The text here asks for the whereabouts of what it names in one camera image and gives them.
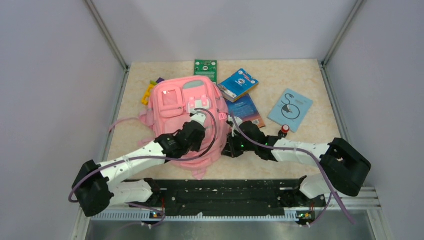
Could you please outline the pink student backpack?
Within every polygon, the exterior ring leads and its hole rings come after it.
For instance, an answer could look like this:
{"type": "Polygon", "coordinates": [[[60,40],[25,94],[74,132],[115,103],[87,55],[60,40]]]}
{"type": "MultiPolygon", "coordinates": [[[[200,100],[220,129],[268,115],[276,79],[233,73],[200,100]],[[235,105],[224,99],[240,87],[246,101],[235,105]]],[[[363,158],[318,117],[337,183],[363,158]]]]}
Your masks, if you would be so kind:
{"type": "Polygon", "coordinates": [[[208,110],[204,123],[205,138],[200,148],[208,152],[199,159],[174,161],[173,165],[191,171],[195,179],[201,180],[207,168],[221,157],[227,134],[231,131],[227,124],[229,109],[215,83],[206,76],[164,80],[152,88],[147,109],[136,120],[159,137],[180,129],[190,120],[190,113],[196,108],[208,110]]]}

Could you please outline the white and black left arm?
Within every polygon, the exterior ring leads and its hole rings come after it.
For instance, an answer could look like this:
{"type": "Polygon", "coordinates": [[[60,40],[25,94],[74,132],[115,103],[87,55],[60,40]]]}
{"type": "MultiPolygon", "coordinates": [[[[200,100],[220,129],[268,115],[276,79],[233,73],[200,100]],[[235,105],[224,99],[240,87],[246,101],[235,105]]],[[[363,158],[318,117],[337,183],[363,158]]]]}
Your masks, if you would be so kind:
{"type": "Polygon", "coordinates": [[[117,159],[95,163],[85,162],[73,184],[71,196],[76,197],[86,217],[100,214],[109,206],[143,201],[154,207],[160,202],[159,191],[143,181],[126,182],[136,173],[168,161],[184,161],[189,152],[199,152],[206,129],[198,120],[183,124],[175,133],[162,134],[140,149],[117,159]]]}

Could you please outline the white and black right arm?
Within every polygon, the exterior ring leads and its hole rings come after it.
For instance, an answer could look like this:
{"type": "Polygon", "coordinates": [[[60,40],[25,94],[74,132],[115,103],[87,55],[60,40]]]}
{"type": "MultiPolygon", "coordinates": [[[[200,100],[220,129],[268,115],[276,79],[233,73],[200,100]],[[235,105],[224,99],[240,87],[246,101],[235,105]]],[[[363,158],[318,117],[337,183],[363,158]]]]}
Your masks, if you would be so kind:
{"type": "Polygon", "coordinates": [[[251,121],[228,120],[231,132],[222,151],[224,156],[238,158],[253,152],[264,161],[297,163],[319,169],[316,175],[300,179],[293,192],[299,206],[307,206],[313,198],[324,194],[359,195],[372,168],[371,163],[343,138],[330,143],[291,141],[283,136],[265,135],[251,121]]]}

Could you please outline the sunset cover paperback book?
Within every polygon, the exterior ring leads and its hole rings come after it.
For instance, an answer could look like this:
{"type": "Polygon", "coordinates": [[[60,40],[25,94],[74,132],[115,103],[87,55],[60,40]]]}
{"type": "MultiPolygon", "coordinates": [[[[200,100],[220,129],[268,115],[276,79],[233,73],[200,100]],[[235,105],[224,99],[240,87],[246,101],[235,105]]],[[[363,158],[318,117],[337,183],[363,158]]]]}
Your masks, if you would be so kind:
{"type": "Polygon", "coordinates": [[[244,122],[252,121],[260,129],[266,126],[265,121],[261,117],[253,99],[249,94],[240,97],[235,102],[225,99],[228,111],[234,113],[235,117],[242,119],[244,122]]]}

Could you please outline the yellow and purple toy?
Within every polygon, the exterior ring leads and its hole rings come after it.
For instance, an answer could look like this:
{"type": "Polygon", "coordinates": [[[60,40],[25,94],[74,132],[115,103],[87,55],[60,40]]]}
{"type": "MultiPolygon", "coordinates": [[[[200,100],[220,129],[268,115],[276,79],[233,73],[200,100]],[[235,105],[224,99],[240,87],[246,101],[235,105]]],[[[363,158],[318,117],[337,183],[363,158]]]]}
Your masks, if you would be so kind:
{"type": "Polygon", "coordinates": [[[143,96],[140,100],[140,102],[143,105],[147,106],[149,104],[149,100],[150,100],[150,96],[151,96],[151,92],[152,92],[153,88],[163,81],[165,81],[165,79],[160,77],[156,81],[150,81],[149,82],[149,85],[148,85],[146,91],[144,92],[144,94],[143,94],[143,96]]]}

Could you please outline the blue paperback book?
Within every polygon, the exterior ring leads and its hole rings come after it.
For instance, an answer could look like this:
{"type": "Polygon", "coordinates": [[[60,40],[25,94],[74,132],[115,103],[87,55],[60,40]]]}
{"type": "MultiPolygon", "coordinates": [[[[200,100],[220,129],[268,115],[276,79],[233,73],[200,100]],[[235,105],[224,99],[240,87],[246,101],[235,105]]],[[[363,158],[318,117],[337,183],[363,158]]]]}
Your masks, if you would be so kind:
{"type": "Polygon", "coordinates": [[[245,69],[240,68],[225,81],[217,85],[223,97],[234,103],[253,90],[259,81],[252,77],[245,69]]]}

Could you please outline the light blue thin booklet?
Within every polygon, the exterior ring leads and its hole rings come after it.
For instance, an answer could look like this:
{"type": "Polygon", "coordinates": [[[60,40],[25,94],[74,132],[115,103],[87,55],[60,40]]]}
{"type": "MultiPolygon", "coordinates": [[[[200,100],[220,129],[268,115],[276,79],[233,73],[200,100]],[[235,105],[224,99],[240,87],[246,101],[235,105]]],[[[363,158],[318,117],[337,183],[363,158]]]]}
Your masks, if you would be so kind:
{"type": "Polygon", "coordinates": [[[314,101],[308,97],[287,88],[271,109],[267,119],[280,126],[288,125],[290,131],[296,133],[313,103],[314,101]]]}

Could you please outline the green paperback book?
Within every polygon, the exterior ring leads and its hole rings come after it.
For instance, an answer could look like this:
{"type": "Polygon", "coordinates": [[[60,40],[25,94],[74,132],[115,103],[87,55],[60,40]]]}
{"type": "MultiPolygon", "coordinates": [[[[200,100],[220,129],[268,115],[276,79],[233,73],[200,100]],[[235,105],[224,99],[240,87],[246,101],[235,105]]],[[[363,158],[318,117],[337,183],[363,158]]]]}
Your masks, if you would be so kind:
{"type": "Polygon", "coordinates": [[[193,74],[195,76],[208,77],[216,85],[218,79],[218,61],[196,59],[194,61],[193,74]]]}

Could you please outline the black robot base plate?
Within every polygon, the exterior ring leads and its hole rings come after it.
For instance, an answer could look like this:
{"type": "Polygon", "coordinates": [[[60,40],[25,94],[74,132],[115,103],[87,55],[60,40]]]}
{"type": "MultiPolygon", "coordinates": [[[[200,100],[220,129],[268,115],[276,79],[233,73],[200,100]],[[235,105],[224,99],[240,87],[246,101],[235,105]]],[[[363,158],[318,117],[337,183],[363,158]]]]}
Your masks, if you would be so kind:
{"type": "Polygon", "coordinates": [[[164,210],[167,217],[283,216],[291,208],[326,205],[324,195],[304,196],[296,179],[145,181],[153,192],[146,205],[164,210]]]}

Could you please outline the aluminium frame rail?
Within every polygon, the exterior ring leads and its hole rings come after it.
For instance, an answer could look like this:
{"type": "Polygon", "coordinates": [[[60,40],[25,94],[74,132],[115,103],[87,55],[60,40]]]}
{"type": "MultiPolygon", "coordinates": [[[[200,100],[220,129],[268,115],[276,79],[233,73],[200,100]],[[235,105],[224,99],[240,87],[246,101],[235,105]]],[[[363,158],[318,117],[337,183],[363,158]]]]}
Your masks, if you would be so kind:
{"type": "Polygon", "coordinates": [[[377,192],[365,187],[359,198],[343,196],[351,224],[334,199],[316,207],[316,219],[300,225],[307,208],[272,216],[158,216],[155,209],[114,206],[94,217],[78,214],[73,240],[392,240],[377,192]]]}

